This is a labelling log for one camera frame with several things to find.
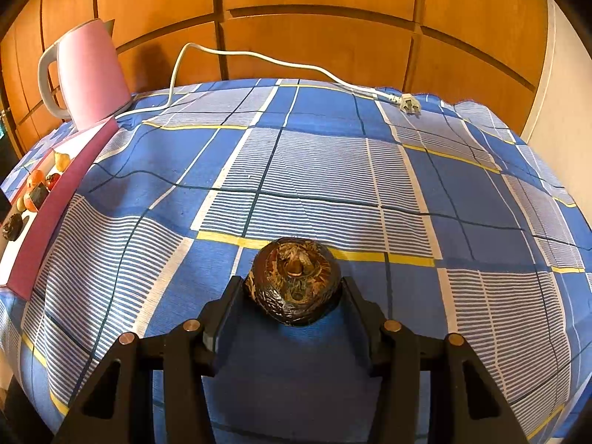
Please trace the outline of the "dark brown mangosteen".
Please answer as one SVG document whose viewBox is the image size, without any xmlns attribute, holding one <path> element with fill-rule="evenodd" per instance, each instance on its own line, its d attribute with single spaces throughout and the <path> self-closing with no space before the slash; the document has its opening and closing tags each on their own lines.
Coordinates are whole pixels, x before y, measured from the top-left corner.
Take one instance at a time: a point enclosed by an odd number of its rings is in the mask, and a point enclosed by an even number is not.
<svg viewBox="0 0 592 444">
<path fill-rule="evenodd" d="M 22 232 L 24 223 L 23 217 L 19 212 L 10 215 L 5 224 L 2 226 L 2 236 L 8 242 L 15 242 Z"/>
</svg>

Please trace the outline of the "orange tangerine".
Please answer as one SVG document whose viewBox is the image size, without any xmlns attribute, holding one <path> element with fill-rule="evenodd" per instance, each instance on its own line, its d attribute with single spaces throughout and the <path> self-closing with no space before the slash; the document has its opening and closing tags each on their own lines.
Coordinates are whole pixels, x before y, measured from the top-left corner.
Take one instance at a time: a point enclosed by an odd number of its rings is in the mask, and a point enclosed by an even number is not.
<svg viewBox="0 0 592 444">
<path fill-rule="evenodd" d="M 38 209 L 34 205 L 34 202 L 31 198 L 29 192 L 27 192 L 25 195 L 23 195 L 23 204 L 25 206 L 25 209 L 28 209 L 30 212 L 38 212 Z"/>
<path fill-rule="evenodd" d="M 41 169 L 37 168 L 34 171 L 31 171 L 27 178 L 27 188 L 32 189 L 35 188 L 40 182 L 45 182 L 45 174 Z"/>
</svg>

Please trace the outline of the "small eggplant slice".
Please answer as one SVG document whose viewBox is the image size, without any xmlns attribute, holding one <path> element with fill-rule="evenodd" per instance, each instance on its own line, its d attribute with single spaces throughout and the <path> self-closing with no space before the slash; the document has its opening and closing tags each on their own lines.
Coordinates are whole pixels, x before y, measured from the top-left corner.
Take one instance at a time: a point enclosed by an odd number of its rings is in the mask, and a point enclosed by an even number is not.
<svg viewBox="0 0 592 444">
<path fill-rule="evenodd" d="M 34 205 L 37 207 L 38 210 L 41 209 L 41 206 L 44 204 L 47 196 L 49 195 L 49 190 L 46 188 L 43 182 L 40 182 L 35 188 L 32 188 L 29 191 L 30 196 L 34 202 Z"/>
</svg>

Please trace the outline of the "red cherry tomato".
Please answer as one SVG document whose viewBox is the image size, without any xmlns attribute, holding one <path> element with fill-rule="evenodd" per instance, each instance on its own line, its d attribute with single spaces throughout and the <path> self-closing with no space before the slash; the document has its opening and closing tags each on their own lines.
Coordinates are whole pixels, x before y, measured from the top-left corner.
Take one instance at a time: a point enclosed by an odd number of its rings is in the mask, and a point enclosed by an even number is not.
<svg viewBox="0 0 592 444">
<path fill-rule="evenodd" d="M 54 174 L 49 174 L 45 178 L 45 186 L 49 191 L 52 191 L 55 188 L 55 185 L 61 178 L 61 174 L 58 172 L 54 172 Z"/>
</svg>

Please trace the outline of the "yellow banana piece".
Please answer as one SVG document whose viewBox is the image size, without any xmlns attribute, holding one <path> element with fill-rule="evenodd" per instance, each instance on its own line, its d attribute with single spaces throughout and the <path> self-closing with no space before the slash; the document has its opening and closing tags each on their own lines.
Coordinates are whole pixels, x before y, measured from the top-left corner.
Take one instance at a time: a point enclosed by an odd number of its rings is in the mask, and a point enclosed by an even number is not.
<svg viewBox="0 0 592 444">
<path fill-rule="evenodd" d="M 54 152 L 54 166 L 58 172 L 63 174 L 68 167 L 70 166 L 71 158 L 68 154 L 64 154 L 63 152 Z"/>
</svg>

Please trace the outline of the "pink white tray box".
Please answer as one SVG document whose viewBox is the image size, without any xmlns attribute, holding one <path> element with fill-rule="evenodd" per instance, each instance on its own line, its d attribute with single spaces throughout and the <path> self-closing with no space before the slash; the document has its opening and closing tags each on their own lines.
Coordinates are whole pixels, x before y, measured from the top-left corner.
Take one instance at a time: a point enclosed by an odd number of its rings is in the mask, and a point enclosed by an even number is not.
<svg viewBox="0 0 592 444">
<path fill-rule="evenodd" d="M 25 301 L 31 298 L 37 274 L 61 215 L 89 167 L 117 130 L 117 122 L 111 118 L 63 142 L 70 143 L 81 139 L 84 146 L 80 153 L 76 154 L 55 188 L 49 191 L 41 209 L 31 216 L 16 242 L 3 242 L 2 253 L 8 250 L 9 257 L 1 257 L 2 290 L 8 289 Z"/>
</svg>

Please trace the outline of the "blue plaid tablecloth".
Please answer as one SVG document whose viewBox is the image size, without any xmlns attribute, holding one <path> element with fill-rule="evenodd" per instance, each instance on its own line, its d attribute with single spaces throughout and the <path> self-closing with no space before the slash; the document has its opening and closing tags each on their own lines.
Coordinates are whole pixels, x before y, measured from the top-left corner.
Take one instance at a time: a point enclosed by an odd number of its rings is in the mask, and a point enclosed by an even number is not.
<svg viewBox="0 0 592 444">
<path fill-rule="evenodd" d="M 165 334 L 282 236 L 315 239 L 386 317 L 468 339 L 528 440 L 565 433 L 591 379 L 591 229 L 486 106 L 420 113 L 310 80 L 151 93 L 103 147 L 1 348 L 56 431 L 117 337 Z"/>
</svg>

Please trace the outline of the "pink electric kettle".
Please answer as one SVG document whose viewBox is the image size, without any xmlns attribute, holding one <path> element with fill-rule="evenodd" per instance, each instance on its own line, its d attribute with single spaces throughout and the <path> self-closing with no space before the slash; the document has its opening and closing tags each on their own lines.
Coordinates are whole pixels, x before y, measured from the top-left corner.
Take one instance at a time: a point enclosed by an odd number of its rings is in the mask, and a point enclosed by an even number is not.
<svg viewBox="0 0 592 444">
<path fill-rule="evenodd" d="M 48 47 L 38 61 L 40 96 L 51 115 L 71 120 L 79 131 L 119 115 L 132 101 L 112 42 L 114 22 L 99 18 L 80 24 Z M 53 101 L 48 68 L 57 65 L 65 106 Z"/>
</svg>

